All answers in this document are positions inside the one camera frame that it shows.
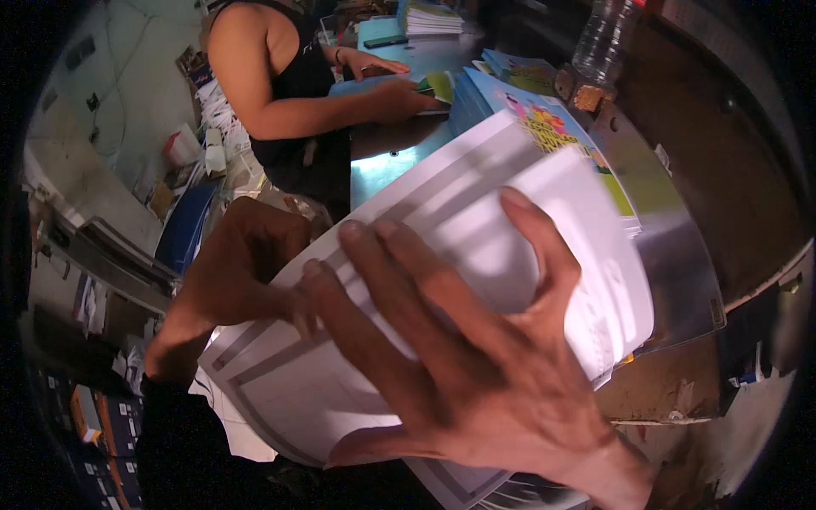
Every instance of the fingernail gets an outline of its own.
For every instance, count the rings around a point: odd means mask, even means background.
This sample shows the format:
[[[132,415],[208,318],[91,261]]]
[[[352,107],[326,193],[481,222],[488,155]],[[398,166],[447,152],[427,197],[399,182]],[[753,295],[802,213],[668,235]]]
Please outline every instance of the fingernail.
[[[380,220],[374,228],[381,238],[388,239],[391,237],[391,234],[397,231],[397,224],[391,220]]]
[[[320,260],[307,260],[304,264],[304,276],[306,278],[314,278],[322,272],[323,268],[320,266]]]
[[[356,220],[348,220],[343,222],[340,225],[340,235],[343,236],[347,241],[356,241],[357,239],[362,236],[362,230],[364,226],[362,223]]]
[[[530,202],[524,193],[515,188],[502,188],[500,194],[504,200],[521,209],[530,209],[533,206],[533,202]]]

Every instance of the notebook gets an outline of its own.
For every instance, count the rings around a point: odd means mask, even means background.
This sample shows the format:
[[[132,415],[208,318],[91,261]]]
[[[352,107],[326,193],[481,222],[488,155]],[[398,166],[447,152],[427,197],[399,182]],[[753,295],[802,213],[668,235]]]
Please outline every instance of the notebook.
[[[454,135],[465,132],[493,113],[507,110],[515,114],[544,153],[577,144],[592,158],[598,175],[618,206],[627,234],[634,237],[641,232],[640,221],[609,163],[558,98],[524,91],[470,68],[465,68],[457,77],[454,90],[455,101],[448,119]]]
[[[588,378],[602,384],[616,361],[649,338],[654,310],[636,249],[581,150],[571,146],[545,156],[510,112],[500,111],[425,158],[349,218],[405,222],[459,269],[490,308],[520,312],[534,294],[538,269],[529,243],[499,207],[504,184],[553,217],[582,265],[565,337]],[[295,257],[273,285],[293,286],[311,258],[334,268],[349,297],[400,352],[416,359],[371,303],[339,248],[337,227]],[[259,437],[307,465],[323,465],[334,444],[356,429],[400,423],[325,330],[301,339],[280,321],[230,326],[211,341],[199,364]],[[469,508],[511,475],[431,459],[406,463],[447,510]]]

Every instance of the paper sheet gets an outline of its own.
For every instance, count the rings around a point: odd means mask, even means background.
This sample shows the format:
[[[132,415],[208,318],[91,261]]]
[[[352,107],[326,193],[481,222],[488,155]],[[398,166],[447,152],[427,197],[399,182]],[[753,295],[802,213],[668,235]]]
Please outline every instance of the paper sheet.
[[[508,112],[473,127],[356,209],[366,223],[401,220],[450,259],[492,309],[520,312],[538,280],[533,252],[499,208],[497,188],[516,186],[555,220],[582,265],[565,335],[590,379],[648,338],[654,314],[648,282],[608,192],[574,148],[543,155]],[[406,356],[416,358],[379,315],[339,248],[336,228],[273,280],[292,286],[303,263],[325,260],[361,307]],[[371,383],[340,355],[329,335],[302,340],[284,322],[224,329],[199,360],[247,422],[287,458],[319,466],[358,428],[399,424]],[[428,459],[407,459],[449,510],[468,508],[510,475]]]

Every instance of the electrical cable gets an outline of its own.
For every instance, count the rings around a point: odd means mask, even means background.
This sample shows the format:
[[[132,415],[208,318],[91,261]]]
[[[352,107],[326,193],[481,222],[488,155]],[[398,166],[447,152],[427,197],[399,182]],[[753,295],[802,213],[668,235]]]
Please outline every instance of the electrical cable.
[[[127,110],[125,107],[125,98],[122,94],[122,86],[119,83],[120,79],[122,78],[122,74],[119,73],[119,67],[116,64],[116,55],[113,53],[113,46],[110,43],[110,20],[111,20],[110,10],[108,9],[108,4],[105,4],[104,33],[105,39],[107,39],[108,43],[108,52],[110,53],[110,59],[111,62],[113,63],[113,78],[114,78],[113,84],[116,87],[116,92],[119,97],[119,106],[122,109],[122,135],[119,137],[118,146],[110,152],[102,152],[99,151],[96,147],[94,147],[96,153],[98,153],[102,157],[110,157],[116,154],[118,151],[120,151],[122,149],[122,146],[125,144],[125,134],[127,133]],[[136,45],[133,48],[133,51],[131,51],[130,56],[128,56],[126,64],[130,63],[130,59],[133,57],[133,55],[136,53],[136,50],[139,48],[139,45],[141,44],[142,41],[142,37],[144,36],[144,31],[147,29],[147,25],[150,23],[150,20],[151,19],[148,18],[148,20],[142,26],[142,31],[139,35],[139,39],[136,41]],[[96,108],[96,110],[94,110],[93,127],[91,128],[92,133],[96,131],[96,113],[99,111],[100,108],[102,108],[102,104],[104,100],[107,99],[109,94],[110,92],[108,92],[103,97],[103,99],[100,100],[99,106]]]
[[[133,3],[131,0],[122,0],[122,1],[125,4],[127,4],[128,6],[130,6],[133,10],[140,12],[142,14],[142,16],[148,16],[148,17],[152,16],[152,17],[159,18],[161,20],[167,21],[167,22],[172,23],[172,24],[177,24],[177,25],[186,26],[186,27],[201,27],[202,26],[201,22],[199,22],[199,23],[190,23],[189,21],[179,21],[179,20],[174,20],[173,18],[170,18],[168,16],[164,16],[164,15],[161,15],[161,14],[155,14],[155,13],[152,13],[152,12],[147,12],[146,10],[142,9],[141,7],[139,7],[138,5]]]
[[[121,138],[119,140],[119,145],[112,151],[101,152],[98,149],[96,149],[96,147],[94,147],[94,150],[96,151],[96,153],[98,153],[102,157],[113,156],[114,154],[116,154],[122,148],[122,145],[125,142],[125,134],[126,134],[126,131],[127,131],[127,112],[126,112],[126,107],[125,107],[125,100],[124,100],[124,97],[122,95],[122,87],[121,87],[122,75],[127,70],[127,66],[131,63],[131,60],[133,59],[133,56],[139,50],[139,47],[141,46],[141,43],[144,40],[144,34],[145,34],[145,32],[147,32],[147,28],[150,25],[150,23],[153,20],[162,19],[162,20],[171,22],[173,24],[180,24],[180,25],[183,25],[183,26],[190,26],[190,27],[200,27],[201,26],[200,23],[198,23],[198,24],[183,23],[183,22],[180,22],[178,20],[173,20],[171,18],[168,18],[166,16],[151,14],[151,13],[143,10],[142,8],[140,8],[139,6],[134,4],[133,2],[131,2],[131,0],[122,0],[122,2],[124,2],[126,5],[128,5],[130,8],[134,9],[135,11],[139,12],[142,16],[147,18],[147,20],[142,25],[142,28],[141,28],[141,30],[139,32],[139,37],[136,39],[136,44],[133,46],[133,49],[131,50],[131,53],[125,59],[125,62],[122,65],[122,69],[119,70],[119,68],[117,66],[117,63],[116,63],[116,56],[113,53],[113,48],[112,48],[111,43],[110,43],[110,20],[111,20],[112,15],[110,13],[108,3],[105,4],[105,7],[104,7],[104,9],[105,9],[105,37],[107,38],[108,51],[110,53],[111,61],[113,62],[113,85],[104,94],[101,95],[100,100],[99,100],[99,106],[97,107],[96,110],[94,110],[94,117],[93,117],[93,122],[92,122],[92,126],[91,126],[91,133],[95,132],[95,130],[96,130],[96,114],[98,113],[99,109],[102,108],[102,104],[113,93],[113,89],[116,89],[117,96],[119,98],[119,105],[120,105],[121,110],[122,110],[122,136],[121,136]]]

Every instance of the stack of books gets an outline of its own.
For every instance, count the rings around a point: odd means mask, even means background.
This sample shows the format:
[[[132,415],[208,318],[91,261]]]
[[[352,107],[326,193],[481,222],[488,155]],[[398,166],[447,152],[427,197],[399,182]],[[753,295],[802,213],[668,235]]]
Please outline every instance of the stack of books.
[[[397,19],[408,36],[462,33],[464,23],[450,7],[421,0],[400,0]]]
[[[481,53],[481,58],[482,60],[473,61],[473,65],[480,71],[517,86],[523,91],[555,95],[552,84],[556,77],[556,68],[546,60],[507,55],[489,49]]]
[[[635,237],[641,232],[641,224],[609,163],[558,98],[524,91],[482,71],[465,68],[456,80],[448,125],[454,136],[459,136],[503,109],[515,114],[524,131],[544,153],[577,144],[592,159],[609,189],[623,217],[627,235]]]

